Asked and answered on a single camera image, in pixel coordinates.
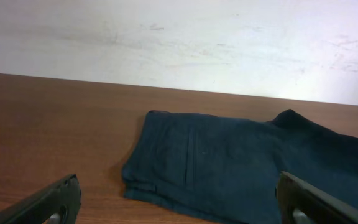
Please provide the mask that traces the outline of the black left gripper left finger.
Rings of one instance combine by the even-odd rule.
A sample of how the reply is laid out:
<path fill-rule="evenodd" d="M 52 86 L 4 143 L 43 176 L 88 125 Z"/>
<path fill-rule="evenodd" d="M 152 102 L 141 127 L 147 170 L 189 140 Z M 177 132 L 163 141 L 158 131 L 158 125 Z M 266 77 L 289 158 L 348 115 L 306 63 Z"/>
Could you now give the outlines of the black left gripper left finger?
<path fill-rule="evenodd" d="M 0 211 L 0 224 L 74 223 L 80 206 L 79 181 L 69 174 Z"/>

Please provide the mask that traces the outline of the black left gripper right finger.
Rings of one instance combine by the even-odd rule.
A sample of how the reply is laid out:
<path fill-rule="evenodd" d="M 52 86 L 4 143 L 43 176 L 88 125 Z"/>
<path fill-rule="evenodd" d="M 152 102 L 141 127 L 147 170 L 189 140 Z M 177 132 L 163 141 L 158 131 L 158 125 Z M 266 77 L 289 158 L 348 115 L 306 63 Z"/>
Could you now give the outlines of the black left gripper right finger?
<path fill-rule="evenodd" d="M 358 209 L 288 172 L 280 173 L 275 197 L 282 223 L 358 224 Z"/>

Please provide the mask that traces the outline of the dark blue garment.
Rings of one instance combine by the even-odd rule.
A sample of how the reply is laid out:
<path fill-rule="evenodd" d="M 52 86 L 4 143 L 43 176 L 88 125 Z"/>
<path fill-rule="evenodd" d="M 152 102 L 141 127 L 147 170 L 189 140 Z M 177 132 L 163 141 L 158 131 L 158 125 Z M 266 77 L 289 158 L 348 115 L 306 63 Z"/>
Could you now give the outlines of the dark blue garment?
<path fill-rule="evenodd" d="M 358 138 L 293 110 L 266 122 L 150 111 L 122 168 L 124 196 L 221 223 L 280 223 L 289 172 L 358 209 Z"/>

